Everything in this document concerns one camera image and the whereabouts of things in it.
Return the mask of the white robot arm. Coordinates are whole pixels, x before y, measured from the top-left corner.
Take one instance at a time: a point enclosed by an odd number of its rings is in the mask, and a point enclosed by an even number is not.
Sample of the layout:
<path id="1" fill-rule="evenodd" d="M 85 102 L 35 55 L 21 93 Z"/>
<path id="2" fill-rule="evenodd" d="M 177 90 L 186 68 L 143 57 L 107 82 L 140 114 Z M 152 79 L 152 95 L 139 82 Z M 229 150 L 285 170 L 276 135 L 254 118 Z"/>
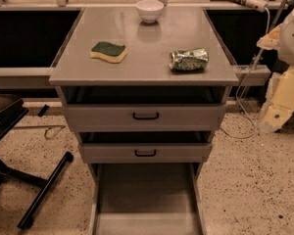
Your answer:
<path id="1" fill-rule="evenodd" d="M 276 50 L 278 59 L 289 66 L 287 71 L 269 81 L 267 100 L 260 116 L 259 129 L 273 133 L 294 114 L 294 9 L 283 23 L 261 37 L 257 46 Z"/>

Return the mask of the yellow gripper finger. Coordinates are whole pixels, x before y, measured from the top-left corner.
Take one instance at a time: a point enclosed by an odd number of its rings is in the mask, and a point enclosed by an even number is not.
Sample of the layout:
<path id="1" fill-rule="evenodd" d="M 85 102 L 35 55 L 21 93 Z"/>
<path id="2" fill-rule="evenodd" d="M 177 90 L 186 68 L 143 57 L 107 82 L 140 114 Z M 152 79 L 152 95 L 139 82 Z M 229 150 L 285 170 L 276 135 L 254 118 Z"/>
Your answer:
<path id="1" fill-rule="evenodd" d="M 275 72 L 269 80 L 266 101 L 262 106 L 259 129 L 273 133 L 294 114 L 294 66 L 283 74 Z"/>
<path id="2" fill-rule="evenodd" d="M 257 46 L 265 50 L 278 50 L 281 28 L 282 24 L 279 24 L 268 34 L 261 37 L 257 42 Z"/>

